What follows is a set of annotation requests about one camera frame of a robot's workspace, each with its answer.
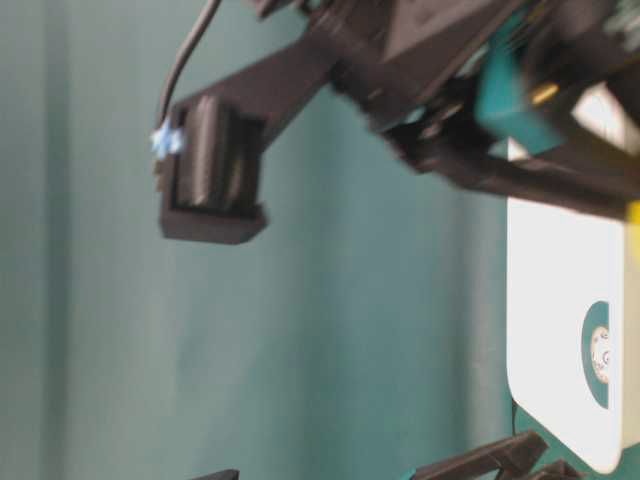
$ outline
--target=teal component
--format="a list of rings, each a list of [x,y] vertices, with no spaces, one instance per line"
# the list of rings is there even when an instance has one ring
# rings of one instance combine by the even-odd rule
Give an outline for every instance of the teal component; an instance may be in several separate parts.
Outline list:
[[[564,140],[528,107],[520,84],[510,39],[522,18],[522,13],[512,16],[490,41],[475,118],[496,137],[513,137],[535,155],[561,145]]]
[[[591,360],[591,337],[598,327],[609,328],[609,304],[607,302],[594,303],[584,319],[582,325],[582,367],[593,398],[601,407],[609,408],[609,386],[598,380],[593,371]]]
[[[400,480],[411,480],[414,475],[416,474],[416,469],[414,468],[413,470],[409,470],[408,472],[406,472],[401,478]]]

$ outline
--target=teal background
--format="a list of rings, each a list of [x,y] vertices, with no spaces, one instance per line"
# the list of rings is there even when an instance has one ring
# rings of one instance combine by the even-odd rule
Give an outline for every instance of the teal background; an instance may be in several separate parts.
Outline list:
[[[269,150],[254,242],[161,238],[147,139],[202,3],[3,2],[0,478],[393,479],[506,436],[504,201],[344,99]],[[180,94],[302,28],[223,2]]]

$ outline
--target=black cable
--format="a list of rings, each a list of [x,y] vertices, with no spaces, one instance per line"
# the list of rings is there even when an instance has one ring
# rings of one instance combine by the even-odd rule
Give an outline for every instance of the black cable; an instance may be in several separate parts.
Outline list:
[[[176,88],[176,84],[178,83],[178,79],[180,78],[180,74],[184,69],[185,65],[189,61],[191,54],[200,43],[202,36],[207,31],[207,28],[211,24],[213,17],[215,16],[218,7],[222,3],[222,0],[208,0],[205,7],[202,9],[198,20],[195,25],[189,32],[189,35],[182,43],[180,50],[178,50],[178,55],[176,56],[176,61],[171,67],[171,71],[167,76],[167,80],[165,81],[164,88],[162,89],[162,95],[160,96],[160,104],[158,106],[158,117],[156,119],[156,128],[162,127],[164,123],[164,119],[169,112],[169,105],[171,103],[171,97],[173,96],[173,91]]]

